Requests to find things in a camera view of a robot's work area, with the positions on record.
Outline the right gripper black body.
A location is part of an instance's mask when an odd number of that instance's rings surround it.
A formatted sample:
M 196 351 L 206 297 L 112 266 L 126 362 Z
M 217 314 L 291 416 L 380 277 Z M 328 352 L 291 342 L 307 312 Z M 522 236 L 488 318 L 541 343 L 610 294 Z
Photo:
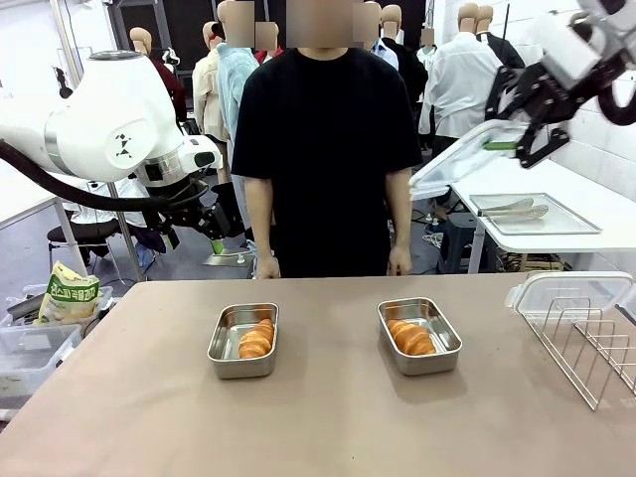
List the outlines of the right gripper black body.
M 553 124 L 572 119 L 586 97 L 564 88 L 541 63 L 535 63 L 520 73 L 516 101 L 532 122 Z

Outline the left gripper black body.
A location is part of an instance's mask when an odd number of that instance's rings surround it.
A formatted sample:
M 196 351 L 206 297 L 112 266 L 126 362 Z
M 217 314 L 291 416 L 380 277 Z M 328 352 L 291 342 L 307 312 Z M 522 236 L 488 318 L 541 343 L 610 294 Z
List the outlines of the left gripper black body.
M 233 238 L 244 232 L 234 196 L 218 196 L 210 206 L 192 199 L 171 207 L 163 216 L 172 225 L 193 229 L 208 239 Z

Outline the person's left hand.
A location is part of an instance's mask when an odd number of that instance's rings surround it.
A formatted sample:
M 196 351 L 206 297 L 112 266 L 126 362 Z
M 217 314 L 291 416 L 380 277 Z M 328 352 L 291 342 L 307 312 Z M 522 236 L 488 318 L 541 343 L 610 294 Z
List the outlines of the person's left hand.
M 389 273 L 391 276 L 408 275 L 411 271 L 411 255 L 408 245 L 395 244 L 389 256 Z

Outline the person's right hand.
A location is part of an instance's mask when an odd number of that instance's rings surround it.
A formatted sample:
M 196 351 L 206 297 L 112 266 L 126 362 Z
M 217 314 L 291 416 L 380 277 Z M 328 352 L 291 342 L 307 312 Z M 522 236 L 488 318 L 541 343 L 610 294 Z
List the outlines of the person's right hand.
M 257 254 L 254 277 L 256 279 L 277 279 L 281 277 L 278 260 L 270 250 L 263 250 Z

